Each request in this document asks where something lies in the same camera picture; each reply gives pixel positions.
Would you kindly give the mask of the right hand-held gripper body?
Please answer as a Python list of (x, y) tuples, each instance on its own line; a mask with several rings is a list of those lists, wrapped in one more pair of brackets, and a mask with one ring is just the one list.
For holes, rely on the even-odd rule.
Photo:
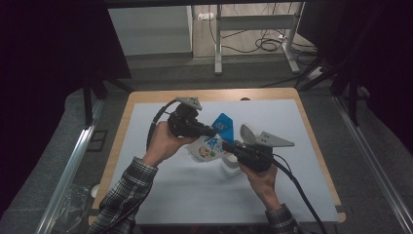
[(237, 157), (237, 159), (257, 173), (266, 172), (272, 165), (277, 166), (285, 173), (290, 173), (291, 169), (283, 157), (281, 159), (286, 164), (286, 167), (275, 159), (277, 154), (273, 152), (273, 149), (275, 147), (290, 147), (294, 145), (295, 143), (292, 141), (262, 132), (256, 142), (247, 143), (247, 148), (243, 148), (244, 155)]

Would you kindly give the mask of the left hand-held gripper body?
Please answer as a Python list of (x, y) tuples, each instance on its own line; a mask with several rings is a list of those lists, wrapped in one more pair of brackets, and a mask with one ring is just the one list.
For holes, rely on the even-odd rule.
[(175, 137), (199, 137), (201, 124), (196, 117), (202, 109), (196, 97), (177, 97), (179, 104), (169, 115), (169, 130)]

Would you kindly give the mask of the blue and white milk pouch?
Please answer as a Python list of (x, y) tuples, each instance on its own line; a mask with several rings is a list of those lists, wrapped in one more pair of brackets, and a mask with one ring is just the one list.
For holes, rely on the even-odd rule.
[(210, 162), (229, 155), (229, 152), (223, 149), (223, 142), (234, 142), (233, 120), (221, 113), (212, 123), (212, 128), (216, 131), (215, 136), (200, 136), (186, 146), (188, 154), (195, 162)]

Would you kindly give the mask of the person's right hand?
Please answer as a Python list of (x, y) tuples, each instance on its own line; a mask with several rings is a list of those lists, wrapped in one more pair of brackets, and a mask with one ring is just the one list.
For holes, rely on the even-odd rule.
[(246, 174), (251, 188), (267, 211), (275, 211), (282, 207), (275, 189), (278, 172), (276, 166), (272, 165), (266, 172), (262, 173), (257, 173), (243, 164), (240, 164), (240, 169)]

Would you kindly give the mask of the person's left hand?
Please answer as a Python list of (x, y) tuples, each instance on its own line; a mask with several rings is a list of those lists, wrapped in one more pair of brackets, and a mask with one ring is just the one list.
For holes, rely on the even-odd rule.
[(142, 162), (151, 167), (158, 167), (163, 161), (174, 155), (183, 145), (194, 141), (193, 137), (174, 136), (169, 130), (169, 124), (167, 122), (160, 122), (155, 128)]

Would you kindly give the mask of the wooden table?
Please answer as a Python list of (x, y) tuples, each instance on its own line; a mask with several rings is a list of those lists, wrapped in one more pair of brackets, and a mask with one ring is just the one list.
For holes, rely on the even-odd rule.
[[(313, 129), (307, 118), (302, 101), (293, 88), (268, 88), (268, 89), (224, 89), (224, 90), (185, 90), (181, 93), (184, 97), (196, 97), (199, 102), (203, 101), (236, 101), (241, 98), (250, 100), (281, 100), (293, 99), (298, 105), (299, 112), (309, 134), (310, 141), (315, 148), (319, 165), (334, 204), (341, 205), (337, 191), (324, 162), (319, 149), (318, 142)], [(178, 97), (177, 91), (155, 91), (155, 92), (133, 92), (130, 94), (124, 114), (122, 116), (118, 132), (115, 136), (99, 189), (96, 195), (98, 202), (102, 201), (110, 188), (121, 178), (123, 171), (131, 163), (133, 157), (140, 157), (145, 152), (147, 133), (150, 122), (156, 112), (165, 104), (172, 104), (174, 98)], [(280, 173), (277, 178), (276, 189), (279, 198), (286, 203), (295, 218), (300, 222), (323, 221), (319, 218), (309, 199), (305, 195), (297, 178)], [(344, 213), (337, 213), (339, 223), (345, 220)], [(171, 225), (230, 225), (230, 224), (171, 224)]]

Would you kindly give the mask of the white mat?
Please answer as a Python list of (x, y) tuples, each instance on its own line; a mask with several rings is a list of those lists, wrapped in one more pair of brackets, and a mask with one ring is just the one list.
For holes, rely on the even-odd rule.
[[(201, 106), (198, 120), (204, 124), (212, 124), (221, 113), (232, 118), (234, 138), (240, 137), (240, 126), (247, 123), (257, 133), (292, 141), (292, 146), (274, 152), (286, 160), (319, 218), (339, 220), (295, 100), (203, 101)], [(138, 225), (261, 224), (267, 218), (245, 174), (230, 177), (219, 160), (198, 163), (181, 148), (160, 165), (135, 221)]]

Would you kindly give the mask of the black stand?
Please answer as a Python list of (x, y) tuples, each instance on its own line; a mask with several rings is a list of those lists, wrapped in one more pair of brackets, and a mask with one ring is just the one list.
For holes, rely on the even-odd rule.
[(313, 88), (315, 85), (329, 79), (334, 78), (333, 83), (331, 84), (329, 91), (334, 96), (341, 96), (346, 88), (349, 88), (349, 95), (347, 98), (348, 101), (348, 117), (353, 124), (358, 126), (357, 120), (357, 102), (360, 100), (358, 95), (358, 79), (357, 72), (355, 70), (355, 58), (349, 56), (345, 58), (337, 65), (332, 68), (328, 68), (317, 78), (307, 82), (301, 87), (298, 86), (301, 79), (308, 77), (309, 74), (323, 61), (323, 57), (316, 58), (300, 75), (300, 78), (297, 80), (295, 87), (299, 91), (307, 91)]
[(93, 107), (92, 107), (92, 94), (96, 96), (97, 99), (103, 100), (108, 97), (108, 90), (106, 89), (104, 82), (107, 81), (112, 85), (120, 88), (121, 90), (132, 93), (134, 89), (119, 81), (118, 79), (111, 78), (108, 75), (104, 75), (98, 72), (95, 75), (87, 75), (83, 79), (83, 97), (84, 97), (84, 109), (85, 109), (85, 126), (88, 128), (93, 123)]

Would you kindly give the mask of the white panel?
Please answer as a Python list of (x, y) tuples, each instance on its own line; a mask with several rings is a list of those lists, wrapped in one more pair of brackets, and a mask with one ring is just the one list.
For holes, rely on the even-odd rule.
[(108, 10), (126, 56), (192, 51), (189, 6)]

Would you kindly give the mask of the white power strip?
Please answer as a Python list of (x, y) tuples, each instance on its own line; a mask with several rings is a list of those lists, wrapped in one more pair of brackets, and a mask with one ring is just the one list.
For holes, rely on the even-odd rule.
[(314, 80), (316, 78), (318, 78), (319, 76), (321, 76), (321, 74), (324, 72), (324, 68), (321, 66), (318, 66), (316, 69), (314, 69), (309, 75), (308, 75), (308, 79), (309, 80)]

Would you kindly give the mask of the clear plastic bag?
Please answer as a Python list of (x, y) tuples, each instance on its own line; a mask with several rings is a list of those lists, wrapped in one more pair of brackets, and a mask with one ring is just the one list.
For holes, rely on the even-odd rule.
[(53, 232), (55, 234), (77, 234), (84, 219), (90, 188), (72, 184), (65, 193), (62, 206), (57, 213)]

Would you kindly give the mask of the white metal desk frame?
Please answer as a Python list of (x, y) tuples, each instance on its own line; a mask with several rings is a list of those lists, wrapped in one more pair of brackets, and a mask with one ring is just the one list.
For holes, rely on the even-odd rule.
[(299, 2), (293, 15), (264, 15), (264, 16), (233, 16), (222, 17), (221, 6), (217, 5), (216, 38), (214, 52), (214, 72), (216, 75), (222, 73), (222, 55), (220, 32), (230, 30), (260, 30), (260, 29), (288, 29), (289, 34), (285, 43), (282, 43), (282, 51), (286, 57), (291, 71), (294, 74), (300, 72), (299, 66), (291, 52), (291, 46), (298, 27), (304, 3)]

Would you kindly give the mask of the aluminium rail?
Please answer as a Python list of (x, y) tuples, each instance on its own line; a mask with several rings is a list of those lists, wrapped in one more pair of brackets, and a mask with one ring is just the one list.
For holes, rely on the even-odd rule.
[(51, 234), (56, 223), (56, 216), (63, 202), (65, 193), (70, 188), (74, 176), (76, 175), (80, 167), (81, 161), (84, 157), (84, 154), (86, 153), (88, 144), (94, 133), (96, 124), (100, 118), (104, 103), (104, 100), (98, 100), (94, 104), (92, 111), (92, 121), (87, 127), (84, 127), (82, 129), (82, 132), (80, 133), (73, 151), (68, 159), (66, 167), (64, 168), (58, 184), (56, 185), (56, 189), (53, 196), (51, 197), (48, 207), (45, 209), (44, 214), (40, 219), (35, 234)]
[(413, 234), (413, 215), (410, 213), (401, 195), (395, 189), (394, 185), (380, 165), (362, 130), (350, 118), (348, 114), (349, 108), (346, 103), (340, 97), (333, 97), (332, 99), (336, 103), (339, 112), (347, 128), (349, 129), (350, 134), (352, 135), (352, 138), (355, 140), (357, 147), (366, 162), (367, 167), (373, 174), (383, 195), (388, 201), (404, 234)]

